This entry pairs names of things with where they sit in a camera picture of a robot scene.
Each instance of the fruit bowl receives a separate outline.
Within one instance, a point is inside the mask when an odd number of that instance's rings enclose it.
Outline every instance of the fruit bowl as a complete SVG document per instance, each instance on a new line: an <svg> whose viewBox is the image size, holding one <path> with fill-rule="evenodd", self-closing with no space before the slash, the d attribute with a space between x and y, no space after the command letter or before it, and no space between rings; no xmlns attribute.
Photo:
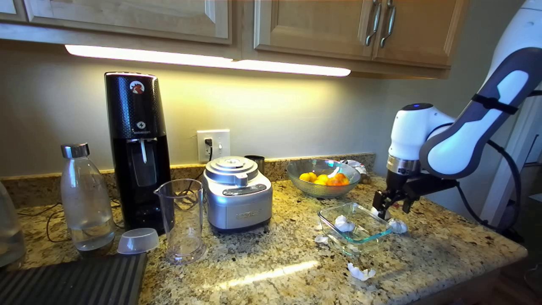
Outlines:
<svg viewBox="0 0 542 305"><path fill-rule="evenodd" d="M356 168L335 159L298 159L286 164L290 179L315 198L339 198L357 186Z"/></svg>

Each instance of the wall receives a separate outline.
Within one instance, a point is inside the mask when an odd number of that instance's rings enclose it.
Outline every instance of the wall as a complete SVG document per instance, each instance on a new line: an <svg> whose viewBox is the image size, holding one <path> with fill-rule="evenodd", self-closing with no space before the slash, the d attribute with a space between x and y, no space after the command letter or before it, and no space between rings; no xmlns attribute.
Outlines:
<svg viewBox="0 0 542 305"><path fill-rule="evenodd" d="M86 140L100 168L112 168L103 71L159 78L171 162L196 162L196 129L232 132L232 154L268 157L376 152L384 174L395 112L432 101L457 115L481 85L493 47L520 5L473 0L449 79L305 78L68 56L61 47L0 42L0 176L58 173L59 146ZM510 127L496 137L506 139ZM466 179L483 201L496 161ZM435 196L464 213L456 193Z"/></svg>

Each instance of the cabinet handle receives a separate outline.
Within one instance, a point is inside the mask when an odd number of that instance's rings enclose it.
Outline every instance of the cabinet handle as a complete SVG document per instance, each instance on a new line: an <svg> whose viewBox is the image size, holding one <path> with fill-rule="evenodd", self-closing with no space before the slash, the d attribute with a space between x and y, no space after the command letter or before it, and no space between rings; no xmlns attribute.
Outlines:
<svg viewBox="0 0 542 305"><path fill-rule="evenodd" d="M371 18L368 22L366 46L371 46L373 37L374 37L374 34L378 30L378 24L379 24L379 5L378 5L378 0L373 0Z"/></svg>
<svg viewBox="0 0 542 305"><path fill-rule="evenodd" d="M379 47L384 47L388 37L393 32L395 15L396 15L396 10L395 10L395 5L393 5L393 0L388 0L386 12L384 12L384 20L388 20L388 25L386 25L386 34L379 39Z"/></svg>

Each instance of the outlet cover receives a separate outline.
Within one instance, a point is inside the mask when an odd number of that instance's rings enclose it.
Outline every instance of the outlet cover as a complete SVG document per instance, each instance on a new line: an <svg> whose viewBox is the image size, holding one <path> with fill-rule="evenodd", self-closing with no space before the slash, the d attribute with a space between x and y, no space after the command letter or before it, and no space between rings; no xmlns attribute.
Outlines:
<svg viewBox="0 0 542 305"><path fill-rule="evenodd" d="M196 130L198 140L198 161L208 162L222 156L230 156L230 130L229 129L205 129Z"/></svg>

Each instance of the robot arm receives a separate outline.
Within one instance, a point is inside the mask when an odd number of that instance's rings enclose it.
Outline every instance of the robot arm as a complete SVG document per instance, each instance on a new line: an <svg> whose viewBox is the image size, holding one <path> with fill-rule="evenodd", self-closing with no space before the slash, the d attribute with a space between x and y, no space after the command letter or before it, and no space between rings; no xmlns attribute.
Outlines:
<svg viewBox="0 0 542 305"><path fill-rule="evenodd" d="M542 0L527 0L500 39L486 81L457 120L430 103L401 108L393 122L386 190L376 191L379 217L403 200L457 184L471 174L489 137L542 81Z"/></svg>

